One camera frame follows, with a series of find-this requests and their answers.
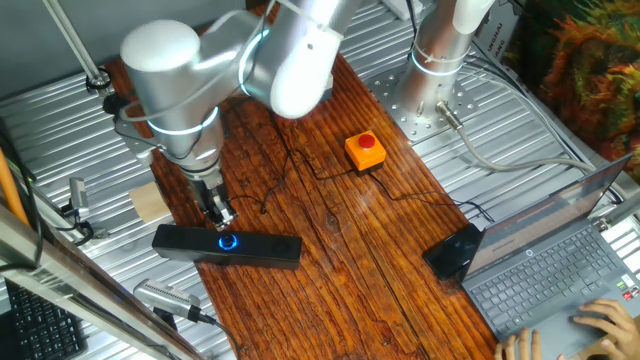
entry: aluminum breadboard plate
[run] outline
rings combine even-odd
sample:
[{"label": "aluminum breadboard plate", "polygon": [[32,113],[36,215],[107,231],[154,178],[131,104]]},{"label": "aluminum breadboard plate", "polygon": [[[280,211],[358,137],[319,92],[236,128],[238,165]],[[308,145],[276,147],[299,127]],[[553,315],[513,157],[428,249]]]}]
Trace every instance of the aluminum breadboard plate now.
[{"label": "aluminum breadboard plate", "polygon": [[[367,88],[382,104],[392,118],[413,144],[432,136],[448,126],[442,117],[428,119],[424,115],[418,117],[414,111],[403,109],[396,103],[394,91],[406,66],[400,66],[376,75],[367,81]],[[476,113],[477,104],[462,85],[456,81],[453,87],[453,99],[449,107],[460,119],[468,118]]]}]

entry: laptop screen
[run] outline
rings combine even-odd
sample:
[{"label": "laptop screen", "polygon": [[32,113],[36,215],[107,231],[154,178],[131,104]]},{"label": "laptop screen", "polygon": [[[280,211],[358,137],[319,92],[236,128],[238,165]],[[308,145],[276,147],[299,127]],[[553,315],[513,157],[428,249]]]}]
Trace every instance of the laptop screen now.
[{"label": "laptop screen", "polygon": [[485,229],[465,277],[479,274],[489,265],[507,260],[538,244],[546,235],[589,216],[629,158],[625,156]]}]

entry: laptop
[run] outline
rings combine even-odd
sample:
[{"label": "laptop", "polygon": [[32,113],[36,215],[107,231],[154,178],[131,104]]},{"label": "laptop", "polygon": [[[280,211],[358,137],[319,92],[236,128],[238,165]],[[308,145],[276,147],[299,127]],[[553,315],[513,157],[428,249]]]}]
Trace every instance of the laptop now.
[{"label": "laptop", "polygon": [[458,278],[500,341],[535,328],[543,359],[569,358],[604,335],[571,321],[578,306],[608,298],[640,314],[636,275],[587,219],[630,157],[484,230]]}]

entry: colorful fabric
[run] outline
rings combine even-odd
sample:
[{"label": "colorful fabric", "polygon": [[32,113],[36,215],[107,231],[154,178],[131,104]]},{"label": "colorful fabric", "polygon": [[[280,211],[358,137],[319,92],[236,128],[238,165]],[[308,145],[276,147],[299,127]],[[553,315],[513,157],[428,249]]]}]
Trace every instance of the colorful fabric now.
[{"label": "colorful fabric", "polygon": [[633,152],[640,183],[640,1],[530,0],[514,44],[527,86],[607,160]]}]

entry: robotic arm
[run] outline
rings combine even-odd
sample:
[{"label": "robotic arm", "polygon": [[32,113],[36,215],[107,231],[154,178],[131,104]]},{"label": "robotic arm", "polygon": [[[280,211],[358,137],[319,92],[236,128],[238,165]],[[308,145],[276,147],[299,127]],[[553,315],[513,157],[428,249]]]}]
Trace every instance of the robotic arm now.
[{"label": "robotic arm", "polygon": [[221,173],[224,136],[217,105],[245,93],[285,118],[307,114],[324,93],[342,34],[359,5],[280,3],[271,27],[247,11],[233,11],[202,37],[180,22],[157,20],[133,30],[122,44],[129,77],[150,114],[122,117],[147,120],[164,156],[180,167],[218,229],[236,214]]}]

